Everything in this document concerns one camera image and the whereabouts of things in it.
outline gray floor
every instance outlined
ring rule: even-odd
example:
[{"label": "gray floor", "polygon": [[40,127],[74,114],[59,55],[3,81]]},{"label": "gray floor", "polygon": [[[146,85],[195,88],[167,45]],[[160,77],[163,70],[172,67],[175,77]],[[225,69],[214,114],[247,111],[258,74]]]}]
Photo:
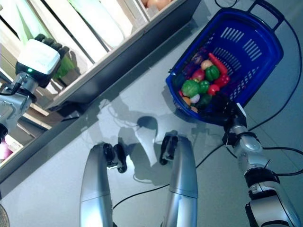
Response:
[{"label": "gray floor", "polygon": [[[270,2],[274,2],[301,35],[298,12],[303,4],[291,0],[285,7],[284,0]],[[251,3],[240,0],[237,7],[247,9]],[[116,169],[108,171],[113,204],[169,182],[171,165],[161,166],[157,162],[166,132],[177,130],[187,135],[193,143],[196,162],[221,143],[222,128],[194,121],[176,111],[164,81],[167,71],[217,10],[212,0],[202,1],[194,16],[198,27],[192,22],[168,40],[99,97],[76,124],[4,182],[3,188],[38,166],[37,163],[43,163],[0,201],[8,212],[11,227],[79,226],[84,165],[89,150],[101,141],[122,142],[130,154],[126,173],[119,174]],[[286,26],[280,28],[277,35],[285,57],[245,108],[250,126],[274,113],[295,84],[296,44]],[[302,91],[301,83],[287,108],[273,121],[254,130],[264,146],[303,149]],[[269,166],[279,173],[297,171],[303,165],[303,159],[290,152],[269,151],[266,155],[271,159]],[[197,177],[199,227],[249,226],[244,209],[249,201],[247,186],[236,159],[222,148],[198,168]],[[302,176],[284,177],[281,182],[303,220]],[[160,226],[166,196],[167,188],[164,188],[131,198],[114,210],[114,221],[120,227]]]}]

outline red chili pepper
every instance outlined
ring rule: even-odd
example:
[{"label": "red chili pepper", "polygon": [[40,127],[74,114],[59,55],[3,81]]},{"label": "red chili pepper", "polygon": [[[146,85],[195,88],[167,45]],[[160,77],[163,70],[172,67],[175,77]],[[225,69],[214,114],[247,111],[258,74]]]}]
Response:
[{"label": "red chili pepper", "polygon": [[212,63],[218,68],[221,74],[228,73],[228,69],[225,67],[225,65],[223,65],[223,63],[220,62],[219,59],[217,59],[212,53],[209,53],[208,56]]},{"label": "red chili pepper", "polygon": [[227,74],[222,74],[214,81],[214,84],[218,85],[219,87],[224,87],[229,83],[229,81],[231,81],[230,77]]},{"label": "red chili pepper", "polygon": [[218,85],[212,84],[211,86],[209,86],[208,94],[210,94],[211,96],[214,96],[216,94],[216,91],[219,91],[219,90],[220,90],[220,88]]}]

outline cable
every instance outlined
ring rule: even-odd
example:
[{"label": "cable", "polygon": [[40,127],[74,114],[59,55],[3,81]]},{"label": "cable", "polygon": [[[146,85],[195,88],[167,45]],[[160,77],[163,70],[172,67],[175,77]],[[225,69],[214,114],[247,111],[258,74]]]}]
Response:
[{"label": "cable", "polygon": [[300,80],[301,80],[301,74],[302,74],[302,51],[301,51],[301,45],[300,45],[300,41],[299,41],[299,38],[298,38],[298,35],[296,34],[294,28],[291,26],[291,24],[286,20],[284,19],[284,21],[287,23],[287,25],[289,26],[289,28],[292,30],[294,36],[295,36],[295,39],[297,41],[297,44],[298,44],[298,49],[299,49],[299,58],[300,58],[300,73],[299,73],[299,77],[298,77],[298,80],[297,80],[297,83],[293,89],[293,91],[291,92],[290,96],[288,97],[287,101],[284,103],[284,105],[282,106],[282,108],[280,110],[278,110],[274,115],[272,115],[271,117],[267,118],[266,120],[262,121],[261,123],[255,125],[254,127],[250,128],[249,131],[252,131],[254,130],[255,128],[267,123],[268,121],[270,121],[271,119],[273,119],[274,117],[276,117],[279,113],[282,112],[282,110],[284,110],[284,108],[287,106],[287,104],[289,103],[290,99],[292,98],[293,94],[295,93],[295,91],[297,90],[298,88],[298,85],[300,83]]},{"label": "cable", "polygon": [[234,155],[234,153],[232,153],[232,151],[231,151],[228,147],[226,147],[226,149],[228,150],[228,152],[229,152],[234,158],[238,158],[237,156]]},{"label": "cable", "polygon": [[12,96],[14,95],[18,89],[21,87],[21,83],[15,83],[14,87],[12,88],[11,92],[10,93],[0,93],[0,96]]},{"label": "cable", "polygon": [[237,4],[238,0],[236,0],[231,6],[228,6],[228,7],[223,7],[223,6],[221,6],[221,5],[218,3],[218,0],[214,0],[214,2],[216,3],[216,5],[217,5],[218,7],[222,8],[222,9],[225,9],[225,8],[232,8],[232,7],[234,7],[234,6]]},{"label": "cable", "polygon": [[[196,166],[196,169],[197,169],[202,163],[204,163],[204,162],[207,160],[208,157],[210,157],[215,151],[217,151],[217,150],[218,150],[220,147],[222,147],[223,145],[224,145],[224,144],[219,145],[218,147],[216,147],[215,149],[213,149],[208,155],[206,155],[206,157],[203,158],[202,161]],[[120,203],[124,202],[125,200],[128,200],[128,199],[130,199],[130,198],[132,198],[132,197],[134,197],[134,196],[137,196],[137,195],[142,195],[142,194],[145,194],[145,193],[148,193],[148,192],[154,192],[154,191],[156,191],[156,190],[159,190],[159,189],[161,189],[161,188],[165,188],[165,187],[167,187],[167,186],[169,186],[169,184],[166,184],[166,185],[161,186],[161,187],[159,187],[159,188],[154,188],[154,189],[151,189],[151,190],[148,190],[148,191],[144,191],[144,192],[140,192],[140,193],[137,193],[137,194],[128,196],[128,197],[126,197],[125,199],[121,200],[119,203],[117,203],[117,204],[113,207],[113,210],[114,210]]]},{"label": "cable", "polygon": [[[217,2],[217,0],[214,0],[214,1],[215,1],[216,5],[219,6],[220,8],[231,8],[231,7],[233,7],[233,6],[238,2],[238,0],[236,0],[235,3],[234,3],[232,6],[230,6],[230,7],[222,7],[222,6]],[[286,19],[284,19],[284,21],[287,23],[287,25],[289,26],[289,28],[292,30],[292,32],[293,32],[293,34],[294,34],[294,36],[295,36],[295,39],[296,39],[296,41],[297,41],[297,45],[298,45],[298,49],[299,49],[299,59],[300,59],[300,72],[299,72],[299,77],[298,77],[298,80],[297,80],[297,83],[296,83],[294,89],[292,90],[290,96],[288,97],[288,99],[287,99],[287,101],[284,103],[284,105],[281,107],[281,109],[278,110],[278,111],[277,111],[274,115],[272,115],[271,117],[267,118],[266,120],[262,121],[261,123],[259,123],[259,124],[255,125],[254,127],[250,128],[249,131],[252,131],[252,130],[254,130],[255,128],[258,128],[259,126],[261,126],[261,125],[267,123],[267,122],[270,121],[271,119],[275,118],[278,114],[280,114],[280,113],[284,110],[284,108],[287,106],[287,104],[289,103],[289,101],[291,100],[291,98],[293,97],[293,94],[294,94],[295,91],[297,90],[298,85],[299,85],[300,80],[301,80],[301,74],[302,74],[302,52],[301,52],[300,41],[299,41],[298,35],[296,34],[296,32],[295,32],[294,28],[291,26],[291,24],[290,24]],[[211,151],[211,152],[210,152],[210,153],[209,153],[209,154],[208,154],[208,155],[207,155],[207,156],[206,156],[206,157],[197,165],[196,168],[198,168],[202,163],[204,163],[204,162],[206,161],[207,158],[209,158],[217,149],[219,149],[219,148],[222,147],[222,146],[223,146],[223,144],[220,145],[220,146],[218,146],[218,147],[215,148],[214,150],[212,150],[212,151]],[[295,152],[298,152],[298,151],[299,151],[299,150],[296,150],[296,149],[294,149],[294,148],[284,148],[284,149],[292,150],[292,151],[295,151]],[[298,175],[298,174],[301,174],[301,173],[303,173],[303,170],[298,171],[298,172],[295,172],[295,173],[289,173],[289,174],[277,174],[277,176],[294,176],[294,175]],[[129,198],[131,198],[131,197],[134,197],[134,196],[136,196],[136,195],[141,195],[141,194],[144,194],[144,193],[148,193],[148,192],[153,192],[153,191],[156,191],[156,190],[158,190],[158,189],[164,188],[164,187],[166,187],[166,186],[168,186],[168,185],[169,185],[169,184],[167,184],[167,185],[165,185],[165,186],[162,186],[162,187],[159,187],[159,188],[156,188],[156,189],[153,189],[153,190],[149,190],[149,191],[145,191],[145,192],[141,192],[141,193],[138,193],[138,194],[129,196],[129,197],[123,199],[122,201],[120,201],[119,203],[117,203],[117,204],[114,206],[114,208],[117,207],[120,203],[124,202],[125,200],[127,200],[127,199],[129,199]]]},{"label": "cable", "polygon": [[[291,150],[294,151],[300,155],[303,156],[303,152],[295,149],[295,148],[288,148],[288,147],[272,147],[272,148],[263,148],[264,150]],[[300,171],[294,172],[294,173],[288,173],[288,174],[276,174],[277,176],[296,176],[299,174],[303,174],[303,169],[301,169]]]},{"label": "cable", "polygon": [[218,147],[216,147],[215,149],[213,149],[208,155],[206,155],[205,158],[203,158],[202,161],[196,166],[196,169],[198,169],[199,166],[202,165],[202,163],[204,163],[208,159],[208,157],[210,157],[216,150],[218,150],[223,145],[224,144],[219,145]]},{"label": "cable", "polygon": [[148,190],[148,191],[144,191],[144,192],[140,192],[140,193],[137,193],[137,194],[128,196],[128,197],[126,197],[125,199],[121,200],[119,203],[117,203],[117,204],[113,207],[113,210],[114,210],[120,203],[124,202],[124,201],[127,200],[127,199],[130,199],[130,198],[132,198],[132,197],[134,197],[134,196],[142,195],[142,194],[145,194],[145,193],[148,193],[148,192],[153,192],[153,191],[159,190],[159,189],[161,189],[161,188],[165,188],[165,187],[167,187],[167,186],[169,186],[169,184],[166,184],[166,185],[161,186],[161,187],[159,187],[159,188],[151,189],[151,190]]}]

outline green bell pepper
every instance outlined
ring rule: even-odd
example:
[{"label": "green bell pepper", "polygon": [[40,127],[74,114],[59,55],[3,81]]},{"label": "green bell pepper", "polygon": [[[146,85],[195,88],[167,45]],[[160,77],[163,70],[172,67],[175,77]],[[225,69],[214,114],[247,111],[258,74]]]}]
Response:
[{"label": "green bell pepper", "polygon": [[199,93],[200,85],[197,82],[195,82],[194,80],[190,79],[190,80],[187,80],[184,82],[184,84],[182,85],[181,91],[184,96],[192,98],[196,94]]},{"label": "green bell pepper", "polygon": [[207,80],[203,80],[199,83],[200,85],[200,91],[199,93],[205,94],[208,91],[209,88],[209,82]]},{"label": "green bell pepper", "polygon": [[210,82],[213,81],[214,79],[218,79],[219,76],[220,76],[220,72],[215,65],[212,65],[211,67],[205,70],[205,78]]},{"label": "green bell pepper", "polygon": [[212,96],[209,94],[205,94],[200,98],[199,102],[195,104],[195,107],[198,109],[205,109],[207,105],[211,102],[211,100]]}]

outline blue plastic basket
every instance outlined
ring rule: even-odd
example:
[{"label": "blue plastic basket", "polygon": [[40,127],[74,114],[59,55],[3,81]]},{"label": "blue plastic basket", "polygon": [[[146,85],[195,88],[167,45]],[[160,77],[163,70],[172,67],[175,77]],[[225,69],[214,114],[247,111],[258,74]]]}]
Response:
[{"label": "blue plastic basket", "polygon": [[[251,14],[257,4],[278,19],[274,28]],[[208,59],[209,52],[229,71],[231,81],[221,91],[232,101],[245,106],[284,55],[275,35],[275,30],[283,20],[283,14],[263,0],[255,1],[247,12],[238,9],[218,11],[183,53],[166,79],[176,107],[196,119],[208,122],[191,110],[178,91],[184,81],[200,67],[202,60]],[[223,108],[224,105],[213,99],[206,111],[219,113]]]}]

